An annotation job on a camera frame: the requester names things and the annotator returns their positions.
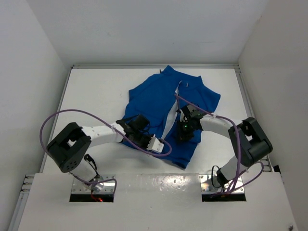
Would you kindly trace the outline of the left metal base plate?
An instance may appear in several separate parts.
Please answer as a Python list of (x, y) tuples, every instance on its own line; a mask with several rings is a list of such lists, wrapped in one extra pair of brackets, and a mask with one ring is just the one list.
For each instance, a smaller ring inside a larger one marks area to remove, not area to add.
[(94, 194), (112, 194), (115, 192), (116, 183), (114, 179), (115, 175), (102, 175), (97, 181), (104, 181), (96, 185), (88, 185), (79, 181), (77, 178), (73, 179), (73, 184), (71, 188), (72, 194), (90, 194), (93, 191)]

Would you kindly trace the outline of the blue zip-up jacket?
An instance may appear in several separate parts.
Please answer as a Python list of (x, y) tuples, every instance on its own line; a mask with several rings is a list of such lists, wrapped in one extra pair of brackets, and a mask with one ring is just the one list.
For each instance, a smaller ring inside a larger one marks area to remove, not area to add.
[(124, 118), (139, 114), (145, 116), (150, 122), (149, 132), (170, 144), (163, 149), (164, 153), (171, 152), (164, 159), (185, 169), (201, 142), (201, 131), (194, 131), (190, 140), (180, 142), (177, 139), (177, 123), (180, 120), (177, 110), (190, 101), (213, 113), (221, 95), (206, 87), (201, 76), (194, 77), (171, 66), (148, 77), (128, 93)]

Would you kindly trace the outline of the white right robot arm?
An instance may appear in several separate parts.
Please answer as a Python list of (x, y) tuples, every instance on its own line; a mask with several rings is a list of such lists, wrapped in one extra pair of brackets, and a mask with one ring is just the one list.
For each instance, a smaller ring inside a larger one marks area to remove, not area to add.
[(235, 181), (241, 174), (273, 151), (269, 138), (253, 117), (236, 125), (229, 118), (188, 104), (180, 109), (177, 127), (180, 142), (191, 140), (196, 131), (210, 131), (230, 139), (234, 156), (211, 177), (215, 188), (223, 188), (228, 183), (228, 192), (235, 190)]

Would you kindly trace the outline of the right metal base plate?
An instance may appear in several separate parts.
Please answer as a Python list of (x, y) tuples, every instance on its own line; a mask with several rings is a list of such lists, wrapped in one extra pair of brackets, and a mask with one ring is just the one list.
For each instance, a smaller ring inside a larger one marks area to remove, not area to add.
[[(223, 188), (220, 187), (220, 186), (218, 188), (215, 188), (212, 184), (210, 174), (200, 174), (199, 180), (200, 180), (201, 192), (203, 194), (211, 195), (211, 194), (216, 194), (216, 193), (220, 193), (220, 192), (225, 193), (228, 190), (231, 191), (231, 189), (233, 188), (232, 185), (230, 186), (230, 184), (232, 183), (232, 180), (230, 180), (228, 183), (226, 183)], [(234, 189), (235, 190), (231, 191), (231, 193), (235, 193), (235, 194), (244, 193), (244, 184), (243, 184), (241, 177), (238, 178)]]

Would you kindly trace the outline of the metal base plate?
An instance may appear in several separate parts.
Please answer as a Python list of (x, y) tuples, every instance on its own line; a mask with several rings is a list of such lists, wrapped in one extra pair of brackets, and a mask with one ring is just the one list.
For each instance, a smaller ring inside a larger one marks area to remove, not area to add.
[(77, 178), (73, 179), (73, 184), (71, 188), (72, 194), (90, 194), (93, 191), (94, 194), (112, 194), (115, 192), (116, 183), (114, 179), (115, 175), (102, 175), (97, 181), (104, 181), (96, 185), (88, 185), (79, 181)]
[[(215, 188), (212, 184), (210, 174), (200, 174), (199, 180), (200, 180), (201, 192), (203, 194), (211, 195), (211, 194), (216, 194), (216, 193), (220, 193), (220, 192), (225, 193), (228, 190), (231, 191), (231, 189), (233, 188), (232, 185), (230, 186), (230, 184), (232, 183), (232, 180), (230, 180), (228, 183), (226, 183), (223, 188), (220, 187), (220, 186), (218, 188)], [(244, 193), (244, 184), (243, 184), (241, 177), (238, 178), (234, 189), (235, 190), (231, 191), (231, 193), (235, 193), (235, 194)]]

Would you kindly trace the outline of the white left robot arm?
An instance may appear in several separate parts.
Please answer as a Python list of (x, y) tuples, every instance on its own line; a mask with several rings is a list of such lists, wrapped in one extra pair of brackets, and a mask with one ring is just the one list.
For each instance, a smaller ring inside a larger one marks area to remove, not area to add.
[(85, 187), (94, 190), (103, 186), (104, 180), (88, 155), (90, 147), (131, 141), (147, 152), (161, 152), (161, 143), (146, 127), (149, 120), (142, 115), (118, 120), (111, 125), (82, 127), (69, 123), (48, 145), (49, 157), (63, 173), (71, 173)]

